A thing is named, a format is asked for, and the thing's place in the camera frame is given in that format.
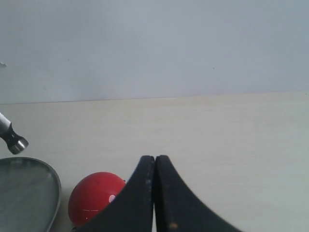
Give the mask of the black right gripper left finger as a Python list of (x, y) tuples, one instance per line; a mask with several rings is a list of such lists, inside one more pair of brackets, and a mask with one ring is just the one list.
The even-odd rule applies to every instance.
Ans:
[(142, 156), (116, 198), (78, 232), (150, 232), (153, 226), (155, 159)]

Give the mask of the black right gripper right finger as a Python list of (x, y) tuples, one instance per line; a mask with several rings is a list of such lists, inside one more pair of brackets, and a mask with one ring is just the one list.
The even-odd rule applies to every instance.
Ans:
[(170, 158), (155, 159), (154, 208), (158, 232), (239, 232), (186, 185)]

